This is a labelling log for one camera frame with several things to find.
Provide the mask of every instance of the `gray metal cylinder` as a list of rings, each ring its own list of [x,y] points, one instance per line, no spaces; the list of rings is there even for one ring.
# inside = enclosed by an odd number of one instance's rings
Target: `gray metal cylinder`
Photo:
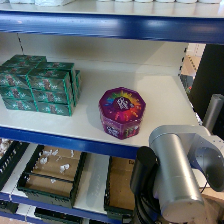
[[[206,127],[210,132],[212,132],[215,126],[219,113],[222,109],[223,103],[224,103],[224,96],[222,96],[221,94],[212,95],[212,98],[210,100],[208,109],[206,111],[203,120],[203,126]]]
[[[151,144],[160,160],[153,194],[162,216],[170,222],[188,222],[204,214],[204,202],[180,138],[163,134]]]

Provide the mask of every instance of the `lower shelf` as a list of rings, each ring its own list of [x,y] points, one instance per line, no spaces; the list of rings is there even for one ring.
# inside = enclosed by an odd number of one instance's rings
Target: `lower shelf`
[[[120,224],[118,220],[109,219],[104,211],[104,193],[106,189],[106,178],[109,164],[109,156],[88,154],[86,163],[82,172],[79,184],[78,196],[72,209],[62,206],[50,205],[42,202],[28,199],[25,193],[18,191],[16,188],[17,181],[23,172],[27,162],[30,160],[37,145],[30,144],[24,153],[22,159],[17,164],[11,177],[5,184],[0,193],[0,199],[12,201],[28,206],[37,206],[43,209],[57,211],[87,219],[93,219],[101,222]],[[199,186],[203,187],[205,178],[200,172],[195,172]]]
[[[30,205],[20,204],[15,214],[0,212],[0,216],[10,218],[10,219],[26,221],[26,215],[29,211],[29,208],[30,208]]]

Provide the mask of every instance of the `product label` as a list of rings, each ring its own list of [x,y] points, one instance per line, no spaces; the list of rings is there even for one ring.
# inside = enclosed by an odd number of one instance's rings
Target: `product label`
[[[118,97],[114,99],[113,106],[119,111],[129,110],[134,107],[131,101],[126,97]]]
[[[116,130],[115,128],[110,127],[110,126],[106,126],[106,128],[107,128],[108,134],[113,135],[115,137],[118,137],[119,136],[119,131]]]

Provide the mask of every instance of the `cardboard tray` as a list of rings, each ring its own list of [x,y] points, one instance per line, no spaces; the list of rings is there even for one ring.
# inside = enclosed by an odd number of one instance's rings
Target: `cardboard tray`
[[[134,160],[110,157],[104,210],[111,219],[122,220],[123,215],[132,215],[135,201],[130,189]]]
[[[29,143],[14,141],[0,159],[0,190],[11,176],[15,166],[23,156]]]
[[[47,209],[36,208],[34,215],[51,224],[81,224],[82,218]]]
[[[48,156],[47,163],[41,164],[40,160],[46,158],[45,151],[50,151],[50,149],[59,151],[55,156]],[[17,189],[23,191],[31,200],[72,208],[86,154],[38,145],[19,178]],[[64,164],[70,164],[70,168],[60,173],[59,168]]]
[[[0,200],[0,211],[15,214],[19,204]]]

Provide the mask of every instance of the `stacked green boxes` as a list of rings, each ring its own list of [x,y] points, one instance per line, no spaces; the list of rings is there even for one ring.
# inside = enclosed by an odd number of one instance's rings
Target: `stacked green boxes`
[[[48,69],[48,70],[69,72],[74,105],[77,104],[81,91],[81,73],[79,70],[75,70],[74,63],[40,62],[37,66],[37,69]]]
[[[36,111],[27,75],[39,62],[13,58],[0,67],[0,94],[4,104],[9,110]]]
[[[71,116],[81,92],[74,63],[15,55],[0,66],[0,94],[7,109]]]
[[[28,82],[39,112],[72,115],[74,102],[67,71],[33,69]]]

